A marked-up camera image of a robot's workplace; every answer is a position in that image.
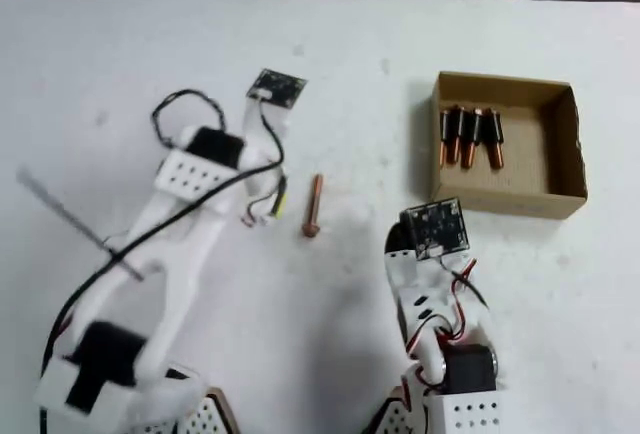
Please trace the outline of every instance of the white 3d-printed part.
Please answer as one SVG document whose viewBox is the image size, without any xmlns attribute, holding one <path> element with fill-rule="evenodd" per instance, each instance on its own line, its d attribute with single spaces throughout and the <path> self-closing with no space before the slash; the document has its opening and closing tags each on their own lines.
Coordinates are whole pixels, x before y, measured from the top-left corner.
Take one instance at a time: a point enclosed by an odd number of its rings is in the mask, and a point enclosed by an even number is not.
<svg viewBox="0 0 640 434">
<path fill-rule="evenodd" d="M 501 432 L 501 391 L 428 396 L 427 407 L 433 434 Z"/>
<path fill-rule="evenodd" d="M 216 164 L 180 149 L 173 149 L 156 176 L 155 187 L 187 202 L 193 202 L 224 181 L 235 177 L 238 171 Z M 238 182 L 216 194 L 204 206 L 225 214 L 240 196 L 242 183 Z"/>
<path fill-rule="evenodd" d="M 175 421 L 162 424 L 150 424 L 140 426 L 128 434 L 173 434 Z M 222 421 L 222 417 L 216 403 L 210 397 L 205 397 L 200 402 L 198 409 L 190 416 L 184 417 L 178 422 L 178 434 L 231 434 Z"/>
<path fill-rule="evenodd" d="M 407 408 L 400 401 L 392 402 L 384 413 L 376 434 L 410 434 L 413 428 L 410 425 Z"/>
</svg>

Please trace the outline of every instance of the mounting hole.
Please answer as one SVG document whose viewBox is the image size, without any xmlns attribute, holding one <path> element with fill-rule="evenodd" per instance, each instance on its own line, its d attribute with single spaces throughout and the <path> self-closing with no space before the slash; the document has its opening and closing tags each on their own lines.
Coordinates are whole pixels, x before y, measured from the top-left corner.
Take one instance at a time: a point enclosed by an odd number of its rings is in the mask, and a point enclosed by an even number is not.
<svg viewBox="0 0 640 434">
<path fill-rule="evenodd" d="M 426 319 L 427 317 L 429 317 L 431 315 L 431 313 L 433 312 L 433 310 L 431 309 L 425 309 L 424 311 L 422 311 L 420 314 L 418 314 L 418 319 Z"/>
</svg>

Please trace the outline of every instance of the robotic arm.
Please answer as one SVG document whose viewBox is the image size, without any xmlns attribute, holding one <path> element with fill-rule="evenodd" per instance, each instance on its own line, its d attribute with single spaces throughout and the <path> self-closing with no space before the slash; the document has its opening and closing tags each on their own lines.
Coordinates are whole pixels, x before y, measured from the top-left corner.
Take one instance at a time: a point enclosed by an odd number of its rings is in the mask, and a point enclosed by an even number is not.
<svg viewBox="0 0 640 434">
<path fill-rule="evenodd" d="M 66 347 L 55 352 L 40 381 L 36 400 L 41 406 L 103 433 L 165 421 L 172 430 L 173 421 L 197 409 L 208 386 L 195 373 L 173 366 L 169 351 L 195 300 L 207 256 L 245 197 L 237 181 L 244 180 L 250 196 L 279 202 L 284 160 L 279 136 L 286 131 L 286 119 L 304 84 L 264 70 L 247 94 L 244 138 L 201 126 L 186 128 L 177 142 L 171 142 L 155 179 L 156 192 L 127 242 L 157 232 L 78 300 L 65 342 L 58 343 Z M 104 318 L 106 308 L 135 282 L 132 270 L 143 279 L 158 273 L 166 279 L 164 310 L 151 332 L 133 332 Z M 203 406 L 227 418 L 216 432 L 232 432 L 229 413 L 222 412 L 217 400 Z"/>
<path fill-rule="evenodd" d="M 407 355 L 417 361 L 367 434 L 498 433 L 498 359 L 457 199 L 407 209 L 392 227 L 385 267 Z"/>
</svg>

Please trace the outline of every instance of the white table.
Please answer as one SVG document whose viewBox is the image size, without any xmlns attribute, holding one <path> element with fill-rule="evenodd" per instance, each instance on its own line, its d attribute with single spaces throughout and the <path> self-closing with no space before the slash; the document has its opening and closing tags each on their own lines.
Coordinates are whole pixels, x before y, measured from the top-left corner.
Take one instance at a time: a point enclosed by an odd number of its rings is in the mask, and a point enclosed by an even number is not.
<svg viewBox="0 0 640 434">
<path fill-rule="evenodd" d="M 465 212 L 505 344 L 505 432 L 637 431 L 640 5 L 0 0 L 0 19 L 3 432 L 36 431 L 46 335 L 104 260 L 15 184 L 16 168 L 98 232 L 118 233 L 164 154 L 154 105 L 201 88 L 237 130 L 262 67 L 310 81 L 285 142 L 285 215 L 268 229 L 233 222 L 175 347 L 224 388 L 243 432 L 359 432 L 407 366 L 382 248 L 397 213 L 425 200 L 420 109 L 439 70 L 567 80 L 580 110 L 584 208 L 563 222 Z M 168 124 L 185 122 L 178 111 Z M 316 171 L 323 231 L 306 242 Z"/>
</svg>

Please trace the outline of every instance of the screw head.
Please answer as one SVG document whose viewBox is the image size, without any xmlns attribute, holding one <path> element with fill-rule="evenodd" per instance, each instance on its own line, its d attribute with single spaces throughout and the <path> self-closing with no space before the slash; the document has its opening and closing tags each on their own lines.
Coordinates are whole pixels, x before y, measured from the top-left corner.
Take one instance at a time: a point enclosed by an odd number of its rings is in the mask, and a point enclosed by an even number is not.
<svg viewBox="0 0 640 434">
<path fill-rule="evenodd" d="M 305 237 L 313 238 L 320 232 L 320 226 L 317 224 L 306 223 L 302 225 L 302 233 Z"/>
</svg>

